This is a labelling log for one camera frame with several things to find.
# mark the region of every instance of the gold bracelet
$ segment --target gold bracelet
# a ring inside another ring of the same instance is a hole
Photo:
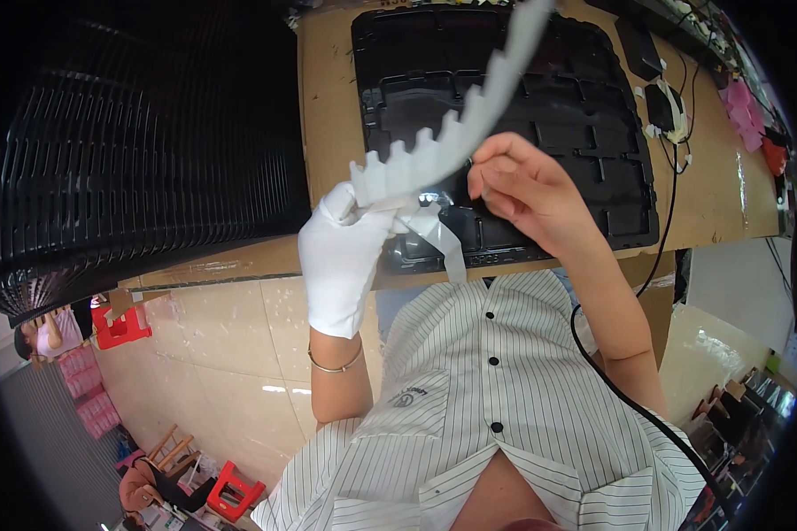
[[[346,365],[340,367],[339,369],[328,369],[328,368],[320,366],[319,364],[316,363],[316,360],[313,359],[313,351],[310,350],[310,346],[307,345],[307,355],[310,357],[310,362],[313,364],[313,367],[315,367],[316,369],[319,369],[319,370],[323,370],[324,372],[332,372],[332,373],[345,372],[346,370],[348,370],[348,367],[351,367],[351,366],[354,365],[354,362],[358,360],[358,358],[360,357],[360,355],[362,353],[363,353],[363,344],[361,343],[360,344],[360,350],[357,351],[357,355],[354,356],[354,359],[352,359]]]

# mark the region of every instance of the red plastic stool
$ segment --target red plastic stool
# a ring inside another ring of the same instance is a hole
[[[92,308],[92,322],[97,329],[97,345],[100,346],[101,350],[136,341],[143,337],[150,337],[154,334],[150,330],[148,322],[144,319],[143,309],[141,317],[145,326],[143,327],[139,323],[139,309],[141,308],[130,308],[127,313],[112,321],[110,326],[106,319],[106,313],[109,308]]]
[[[253,485],[249,485],[236,477],[234,475],[235,468],[236,465],[234,462],[224,463],[224,468],[222,469],[222,473],[218,475],[218,481],[213,487],[213,492],[211,492],[206,499],[206,504],[210,505],[213,511],[223,516],[224,519],[230,523],[236,523],[237,520],[242,518],[242,515],[244,515],[248,507],[250,507],[266,489],[263,482],[258,481]],[[222,489],[227,485],[234,487],[244,494],[243,496],[235,496],[239,504],[233,505],[221,499]]]

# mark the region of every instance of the black plastic tray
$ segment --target black plastic tray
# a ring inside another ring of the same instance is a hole
[[[484,83],[489,55],[504,48],[510,8],[433,5],[363,13],[352,42],[366,150],[384,161],[389,144],[413,148],[415,132],[439,133],[445,112],[463,109]],[[659,239],[646,139],[626,74],[607,35],[554,15],[522,83],[493,133],[513,131],[555,157],[573,178],[613,249]],[[549,258],[510,223],[467,193],[468,166],[423,190],[460,238],[468,267]],[[393,273],[444,269],[442,255],[416,235],[389,240]]]

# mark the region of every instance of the tiled floor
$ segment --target tiled floor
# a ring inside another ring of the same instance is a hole
[[[140,446],[177,423],[218,462],[272,488],[315,431],[301,278],[181,289],[145,304],[154,335],[98,353],[104,384]],[[374,297],[363,325],[375,396]],[[763,366],[767,348],[697,308],[673,313],[659,371],[669,420],[684,423],[714,384]]]

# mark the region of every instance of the logo on shirt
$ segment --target logo on shirt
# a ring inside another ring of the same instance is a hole
[[[406,408],[413,404],[413,400],[417,396],[428,394],[428,391],[421,388],[406,388],[404,391],[397,392],[393,398],[387,400],[394,408]]]

